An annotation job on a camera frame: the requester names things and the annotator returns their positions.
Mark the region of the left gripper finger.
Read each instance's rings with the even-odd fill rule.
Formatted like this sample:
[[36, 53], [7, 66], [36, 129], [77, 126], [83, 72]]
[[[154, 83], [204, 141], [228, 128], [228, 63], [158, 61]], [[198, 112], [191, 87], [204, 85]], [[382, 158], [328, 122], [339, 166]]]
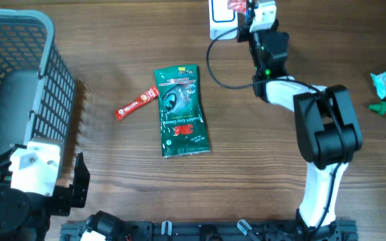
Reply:
[[0, 173], [7, 174], [9, 173], [9, 166], [11, 165], [10, 156], [17, 150], [17, 149], [24, 149], [25, 145], [19, 145], [14, 144], [12, 148], [10, 148], [8, 151], [0, 154]]
[[83, 153], [79, 153], [76, 157], [73, 182], [69, 186], [71, 191], [70, 206], [72, 208], [85, 206], [89, 183], [90, 173], [85, 165]]

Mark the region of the red packet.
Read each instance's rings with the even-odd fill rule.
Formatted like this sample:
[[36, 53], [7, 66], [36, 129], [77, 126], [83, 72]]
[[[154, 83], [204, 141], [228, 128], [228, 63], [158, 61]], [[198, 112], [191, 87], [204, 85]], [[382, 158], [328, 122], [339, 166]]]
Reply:
[[247, 12], [247, 0], [227, 0], [227, 9], [245, 15]]

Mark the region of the red stick sachet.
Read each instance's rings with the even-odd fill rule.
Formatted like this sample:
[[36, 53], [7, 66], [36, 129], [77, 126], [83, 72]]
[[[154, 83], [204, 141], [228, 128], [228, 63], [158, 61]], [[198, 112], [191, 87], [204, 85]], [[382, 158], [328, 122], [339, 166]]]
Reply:
[[138, 98], [136, 98], [132, 103], [119, 108], [115, 111], [115, 118], [118, 121], [123, 120], [125, 117], [129, 116], [131, 113], [135, 112], [137, 109], [145, 106], [152, 100], [156, 99], [159, 96], [159, 90], [157, 86], [152, 86], [149, 90], [145, 91]]

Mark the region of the green 3M gloves packet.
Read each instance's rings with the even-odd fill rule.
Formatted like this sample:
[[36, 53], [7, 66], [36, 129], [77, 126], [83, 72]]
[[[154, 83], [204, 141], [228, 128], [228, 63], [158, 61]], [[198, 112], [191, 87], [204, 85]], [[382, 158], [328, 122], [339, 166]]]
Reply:
[[159, 91], [162, 157], [209, 152], [197, 65], [157, 69], [154, 76]]

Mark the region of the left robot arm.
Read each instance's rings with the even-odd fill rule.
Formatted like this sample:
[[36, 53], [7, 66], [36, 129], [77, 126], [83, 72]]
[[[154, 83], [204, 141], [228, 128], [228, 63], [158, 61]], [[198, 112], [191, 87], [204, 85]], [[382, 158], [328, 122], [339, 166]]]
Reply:
[[54, 216], [84, 208], [90, 172], [77, 154], [72, 183], [57, 185], [59, 145], [14, 145], [0, 154], [0, 240], [44, 240]]

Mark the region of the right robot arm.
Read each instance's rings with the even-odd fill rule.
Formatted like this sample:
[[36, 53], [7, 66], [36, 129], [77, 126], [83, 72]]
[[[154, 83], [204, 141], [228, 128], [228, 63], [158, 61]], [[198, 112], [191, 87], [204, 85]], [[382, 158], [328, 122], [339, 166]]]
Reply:
[[294, 113], [296, 139], [307, 163], [304, 197], [288, 228], [267, 226], [264, 238], [276, 240], [357, 240], [354, 220], [338, 220], [335, 203], [344, 172], [363, 144], [357, 116], [345, 86], [314, 86], [295, 80], [285, 61], [289, 35], [274, 21], [253, 30], [248, 23], [238, 41], [247, 42], [255, 65], [251, 87], [257, 97]]

